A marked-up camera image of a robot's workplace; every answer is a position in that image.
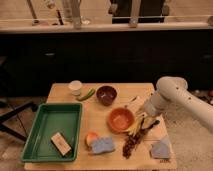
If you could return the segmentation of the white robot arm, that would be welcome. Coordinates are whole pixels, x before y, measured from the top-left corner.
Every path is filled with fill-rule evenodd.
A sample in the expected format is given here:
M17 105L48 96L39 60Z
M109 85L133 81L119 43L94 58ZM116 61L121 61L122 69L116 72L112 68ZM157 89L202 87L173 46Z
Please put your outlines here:
M156 83L156 90L144 101L137 113L145 113L145 123L150 125L170 102L177 103L213 134L213 106L192 95L187 88L188 83L182 77L161 77Z

